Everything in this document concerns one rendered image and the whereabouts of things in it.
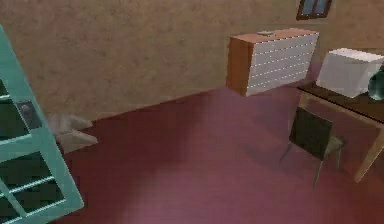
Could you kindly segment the orange white chest of drawers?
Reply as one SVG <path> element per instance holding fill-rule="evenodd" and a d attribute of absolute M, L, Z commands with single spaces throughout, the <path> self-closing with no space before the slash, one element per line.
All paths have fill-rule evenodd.
<path fill-rule="evenodd" d="M 306 77 L 319 33 L 299 28 L 273 32 L 276 36 L 250 33 L 230 37 L 229 89 L 248 97 Z"/>

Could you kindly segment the dark olive chair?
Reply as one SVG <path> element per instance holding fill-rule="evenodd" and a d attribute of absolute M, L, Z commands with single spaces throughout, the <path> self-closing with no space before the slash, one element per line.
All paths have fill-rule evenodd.
<path fill-rule="evenodd" d="M 293 145 L 309 153 L 319 161 L 313 180 L 313 187 L 316 187 L 323 163 L 330 155 L 336 155 L 336 168 L 340 169 L 341 154 L 346 141 L 341 136 L 333 135 L 332 128 L 332 121 L 298 107 L 288 138 L 287 148 L 281 155 L 279 162 L 283 161 Z"/>

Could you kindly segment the grey white floor object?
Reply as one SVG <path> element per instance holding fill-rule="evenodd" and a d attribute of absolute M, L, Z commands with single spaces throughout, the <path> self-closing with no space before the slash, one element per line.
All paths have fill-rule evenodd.
<path fill-rule="evenodd" d="M 73 114 L 49 114 L 47 122 L 64 153 L 98 143 L 95 136 L 83 132 L 93 126 L 90 120 Z"/>

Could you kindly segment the teal shelf unit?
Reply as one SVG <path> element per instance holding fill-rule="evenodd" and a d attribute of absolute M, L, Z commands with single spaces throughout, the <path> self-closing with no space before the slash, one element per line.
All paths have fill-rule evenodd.
<path fill-rule="evenodd" d="M 48 224 L 84 206 L 0 26 L 0 224 Z"/>

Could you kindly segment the brown framed window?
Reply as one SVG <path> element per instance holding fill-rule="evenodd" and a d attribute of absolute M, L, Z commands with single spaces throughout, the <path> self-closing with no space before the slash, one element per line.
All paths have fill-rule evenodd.
<path fill-rule="evenodd" d="M 300 0 L 296 20 L 326 18 L 333 0 Z"/>

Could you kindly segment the white box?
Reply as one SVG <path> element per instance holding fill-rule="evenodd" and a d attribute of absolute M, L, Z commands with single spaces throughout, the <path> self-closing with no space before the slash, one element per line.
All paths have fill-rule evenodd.
<path fill-rule="evenodd" d="M 368 91 L 370 78 L 379 71 L 384 56 L 348 48 L 329 51 L 316 85 L 349 98 Z"/>

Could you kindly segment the brown wooden table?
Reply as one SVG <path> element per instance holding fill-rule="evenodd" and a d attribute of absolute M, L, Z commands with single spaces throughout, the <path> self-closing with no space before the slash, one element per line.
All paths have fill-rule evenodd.
<path fill-rule="evenodd" d="M 359 183 L 384 150 L 384 101 L 375 101 L 367 93 L 355 98 L 348 98 L 319 87 L 315 82 L 300 85 L 298 89 L 301 91 L 300 107 L 306 108 L 310 101 L 316 101 L 366 124 L 373 125 L 379 130 L 378 136 L 367 151 L 361 166 L 354 175 L 354 181 Z"/>

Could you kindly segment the dark green round object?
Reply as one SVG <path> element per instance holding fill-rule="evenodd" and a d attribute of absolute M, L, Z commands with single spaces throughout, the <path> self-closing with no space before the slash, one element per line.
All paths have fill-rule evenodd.
<path fill-rule="evenodd" d="M 384 66 L 370 78 L 368 95 L 373 100 L 384 100 Z"/>

